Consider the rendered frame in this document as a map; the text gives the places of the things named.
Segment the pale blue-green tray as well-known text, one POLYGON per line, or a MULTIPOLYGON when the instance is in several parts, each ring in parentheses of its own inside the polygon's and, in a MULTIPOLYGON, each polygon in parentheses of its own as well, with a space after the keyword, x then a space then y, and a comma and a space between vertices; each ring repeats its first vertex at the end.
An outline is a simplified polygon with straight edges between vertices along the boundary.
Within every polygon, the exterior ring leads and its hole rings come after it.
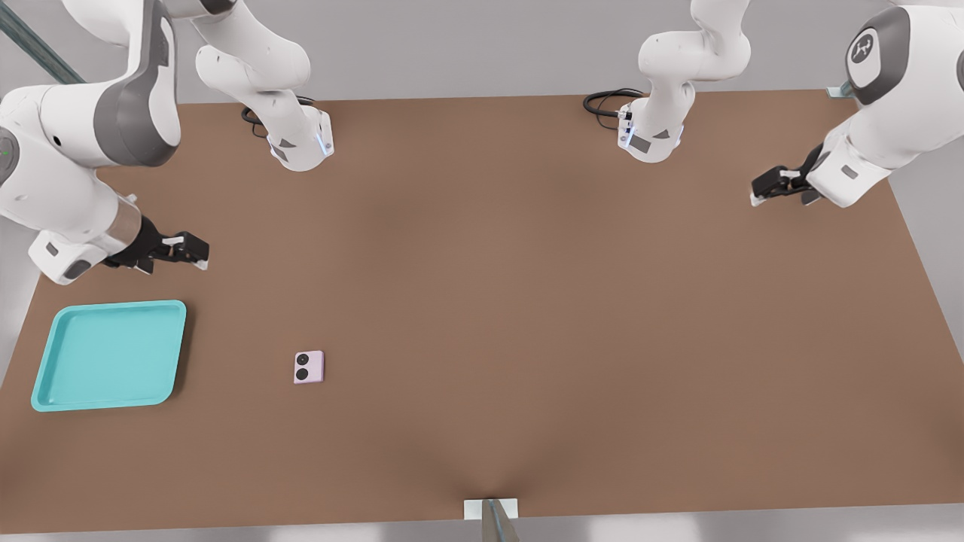
POLYGON ((171 397, 188 311, 179 300, 67 306, 54 316, 35 411, 158 405, 171 397))

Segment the small pale lilac phone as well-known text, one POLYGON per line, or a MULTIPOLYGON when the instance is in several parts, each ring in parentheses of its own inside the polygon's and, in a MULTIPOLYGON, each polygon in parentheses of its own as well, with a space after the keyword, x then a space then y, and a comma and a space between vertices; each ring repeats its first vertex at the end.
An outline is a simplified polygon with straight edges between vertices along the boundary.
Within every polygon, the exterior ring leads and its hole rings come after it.
POLYGON ((294 357, 294 384, 321 383, 325 378, 325 353, 298 352, 294 357))

